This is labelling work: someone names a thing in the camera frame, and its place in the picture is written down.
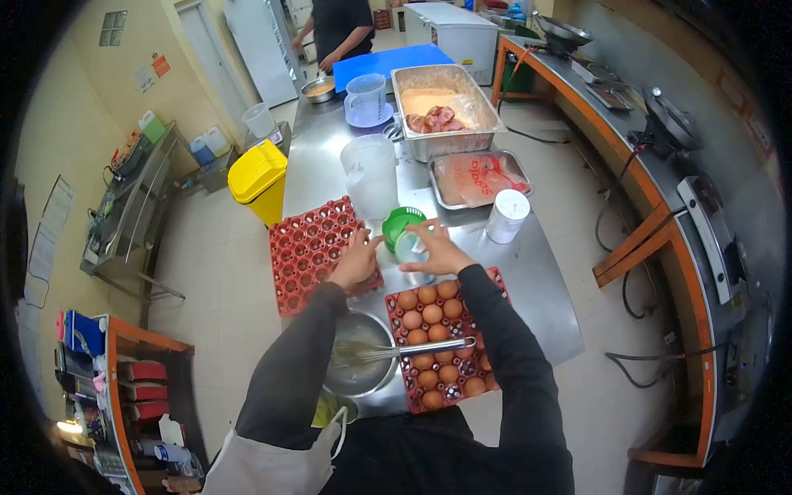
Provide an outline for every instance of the tiled floor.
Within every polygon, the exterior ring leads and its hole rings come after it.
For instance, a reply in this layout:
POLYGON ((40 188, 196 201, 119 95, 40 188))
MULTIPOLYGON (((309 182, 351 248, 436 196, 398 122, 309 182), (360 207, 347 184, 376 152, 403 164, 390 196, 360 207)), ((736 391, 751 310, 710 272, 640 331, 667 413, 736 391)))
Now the tiled floor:
MULTIPOLYGON (((378 32, 375 48, 403 44, 403 33, 378 32)), ((294 123, 295 103, 273 109, 294 123)), ((551 109, 504 104, 506 123, 546 137, 559 136, 565 124, 551 109)), ((604 252, 593 235, 604 204, 590 170, 571 146, 548 146, 512 133, 496 137, 514 152, 536 187, 531 205, 550 241, 572 298, 586 351, 555 368, 565 434, 573 455, 578 493, 621 493, 626 451, 656 428, 664 413, 668 384, 633 388, 603 352, 658 353, 662 350, 657 316, 637 321, 624 310, 621 280, 597 288, 592 266, 604 252)), ((603 240, 616 246, 625 237, 618 217, 608 212, 603 240)), ((198 414, 211 457, 235 422, 253 367, 280 334, 269 268, 267 232, 261 222, 231 198, 228 189, 199 192, 173 210, 163 240, 157 277, 183 291, 186 301, 155 304, 149 329, 196 346, 198 414)), ((628 283, 635 310, 652 302, 642 270, 628 283)), ((627 364, 636 379, 653 368, 627 364)), ((497 445, 500 393, 461 403, 477 439, 497 445)))

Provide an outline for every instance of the egg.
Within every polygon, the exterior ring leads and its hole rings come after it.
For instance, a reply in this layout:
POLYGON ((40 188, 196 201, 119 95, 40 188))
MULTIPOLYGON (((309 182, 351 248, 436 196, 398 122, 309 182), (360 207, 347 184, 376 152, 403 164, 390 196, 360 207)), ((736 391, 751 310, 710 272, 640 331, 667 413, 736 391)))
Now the egg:
POLYGON ((481 395, 486 390, 486 385, 484 384, 484 380, 480 379, 479 377, 474 377, 465 382, 465 394, 468 397, 477 397, 481 395))
POLYGON ((458 291, 456 280, 445 280, 437 285, 437 295, 443 299, 450 299, 458 291))
POLYGON ((453 364, 446 364, 440 369, 440 380, 443 383, 453 383, 459 377, 459 368, 453 364))
POLYGON ((430 411, 443 407, 443 395, 437 390, 430 390, 424 394, 424 407, 430 411))
POLYGON ((402 321, 404 322, 404 327, 408 330, 416 329, 423 323, 421 313, 417 311, 407 311, 404 313, 404 316, 402 316, 402 321))
POLYGON ((422 329, 411 330, 410 333, 407 334, 407 344, 415 345, 424 344, 426 342, 429 342, 429 335, 422 329))
POLYGON ((418 370, 428 370, 435 363, 435 357, 431 354, 419 354, 413 358, 413 363, 418 370))
POLYGON ((457 349, 454 351, 454 354, 456 354, 456 356, 460 359, 466 359, 473 356, 473 348, 468 347, 464 349, 457 349))
POLYGON ((435 360, 438 363, 450 363, 454 359, 454 351, 435 352, 435 360))
POLYGON ((482 367, 484 371, 492 371, 493 367, 489 365, 489 357, 485 354, 478 358, 478 364, 482 367))
POLYGON ((432 325, 429 327, 429 340, 432 342, 444 341, 448 336, 448 328, 442 325, 432 325))
POLYGON ((422 371, 420 375, 418 375, 418 385, 424 388, 432 388, 437 385, 437 373, 432 370, 422 371))
POLYGON ((436 304, 430 304, 424 308, 424 321, 429 325, 434 325, 443 319, 443 310, 436 304))
POLYGON ((456 318, 462 314, 462 303, 458 299, 449 299, 443 305, 443 312, 449 318, 456 318))
POLYGON ((421 287, 418 289, 418 298, 423 304, 432 304, 437 299, 437 291, 434 287, 421 287))
POLYGON ((398 306, 404 311, 414 310, 418 304, 418 296, 413 291, 402 291, 398 295, 398 306))
POLYGON ((487 386, 487 390, 500 390, 501 386, 497 384, 495 381, 495 374, 488 373, 487 376, 484 377, 484 384, 487 386))

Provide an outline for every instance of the egg tray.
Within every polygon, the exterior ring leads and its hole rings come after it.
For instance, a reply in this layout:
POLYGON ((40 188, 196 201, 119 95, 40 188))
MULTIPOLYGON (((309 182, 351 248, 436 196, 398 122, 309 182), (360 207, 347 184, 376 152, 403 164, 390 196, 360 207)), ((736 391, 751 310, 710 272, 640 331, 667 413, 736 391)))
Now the egg tray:
MULTIPOLYGON (((316 287, 333 273, 352 234, 364 228, 349 196, 269 227, 272 280, 280 317, 294 316, 303 310, 316 287)), ((377 265, 374 273, 355 284, 347 296, 382 287, 384 283, 377 265)))
MULTIPOLYGON (((506 286, 503 283, 503 276, 501 275, 501 270, 497 267, 491 267, 486 269, 488 274, 490 275, 490 279, 492 279, 495 284, 502 290, 503 296, 506 298, 509 304, 512 303, 512 300, 508 297, 508 292, 506 291, 506 286)), ((450 363, 438 363, 435 362, 432 365, 432 370, 438 372, 442 366, 445 364, 455 364, 459 369, 459 377, 453 383, 442 383, 439 381, 436 386, 432 388, 424 388, 418 384, 417 377, 421 373, 422 370, 418 370, 414 366, 413 357, 402 357, 399 358, 399 364, 402 369, 402 378, 404 379, 404 386, 407 391, 407 401, 409 403, 409 410, 413 414, 419 413, 426 413, 429 409, 426 409, 423 405, 421 400, 424 393, 430 390, 438 390, 443 395, 443 405, 441 407, 449 407, 453 406, 457 402, 468 398, 469 395, 465 392, 464 384, 469 378, 473 378, 477 376, 481 379, 485 379, 486 376, 491 371, 485 371, 481 368, 479 364, 479 360, 486 354, 485 349, 483 348, 483 341, 481 340, 481 335, 479 334, 479 329, 476 328, 476 322, 473 320, 473 317, 470 315, 470 312, 467 309, 467 305, 462 297, 462 294, 459 292, 459 282, 457 281, 457 294, 455 296, 456 299, 462 301, 463 303, 463 312, 459 315, 458 318, 447 318, 445 314, 443 315, 443 319, 440 323, 450 331, 450 338, 463 338, 463 337, 476 337, 477 339, 477 347, 474 348, 473 354, 465 359, 457 357, 454 354, 454 358, 450 363)), ((409 289, 410 291, 414 292, 416 295, 418 294, 419 287, 409 289)), ((390 330, 394 336, 394 340, 396 341, 396 345, 398 347, 402 347, 403 345, 407 345, 407 334, 410 330, 406 329, 402 325, 402 316, 404 316, 405 311, 398 306, 398 296, 401 292, 396 292, 394 294, 389 294, 385 296, 385 305, 388 310, 388 322, 390 323, 390 330)), ((445 303, 445 300, 438 297, 435 301, 435 304, 442 307, 445 303)), ((418 305, 416 306, 415 310, 422 312, 425 305, 418 301, 418 305)), ((421 326, 418 328, 428 330, 429 324, 426 322, 422 322, 421 326)))

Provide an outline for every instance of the blue cutting board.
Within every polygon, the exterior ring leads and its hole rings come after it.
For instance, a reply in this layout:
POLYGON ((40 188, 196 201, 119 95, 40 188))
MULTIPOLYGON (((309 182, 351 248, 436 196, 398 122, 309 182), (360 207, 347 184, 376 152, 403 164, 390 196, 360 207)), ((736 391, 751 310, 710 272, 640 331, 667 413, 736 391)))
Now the blue cutting board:
POLYGON ((358 55, 333 64, 336 92, 346 91, 346 85, 359 75, 382 74, 385 79, 390 79, 390 72, 394 69, 440 63, 454 63, 454 61, 435 44, 418 44, 413 47, 358 55))

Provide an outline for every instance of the green strainer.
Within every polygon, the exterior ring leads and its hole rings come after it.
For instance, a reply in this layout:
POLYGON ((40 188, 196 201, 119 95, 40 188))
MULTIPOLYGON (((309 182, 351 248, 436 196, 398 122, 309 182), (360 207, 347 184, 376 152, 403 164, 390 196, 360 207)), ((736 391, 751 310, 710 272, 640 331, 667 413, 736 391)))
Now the green strainer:
POLYGON ((426 220, 424 212, 411 206, 402 206, 393 210, 383 222, 385 247, 394 252, 396 239, 408 225, 418 225, 426 220))

